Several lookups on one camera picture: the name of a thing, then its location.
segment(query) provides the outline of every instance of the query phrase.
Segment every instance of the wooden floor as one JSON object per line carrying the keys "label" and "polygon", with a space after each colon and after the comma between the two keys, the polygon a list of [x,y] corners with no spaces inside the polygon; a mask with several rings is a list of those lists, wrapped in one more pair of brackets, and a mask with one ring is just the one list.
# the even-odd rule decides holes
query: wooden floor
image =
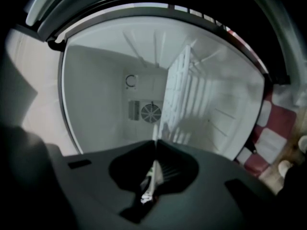
{"label": "wooden floor", "polygon": [[307,108],[300,108],[296,121],[281,154],[277,157],[276,161],[259,177],[275,194],[278,193],[283,187],[283,178],[278,172],[278,164],[282,160],[288,160],[294,164],[301,164],[304,161],[304,155],[299,150],[297,143],[301,136],[307,135]]}

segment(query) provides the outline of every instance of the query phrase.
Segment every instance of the fan grille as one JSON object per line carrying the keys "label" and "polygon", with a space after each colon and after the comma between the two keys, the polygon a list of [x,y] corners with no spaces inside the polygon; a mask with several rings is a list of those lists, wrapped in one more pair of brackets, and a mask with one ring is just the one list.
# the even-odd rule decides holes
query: fan grille
{"label": "fan grille", "polygon": [[146,122],[152,124],[161,118],[161,110],[157,105],[148,104],[142,108],[141,117]]}

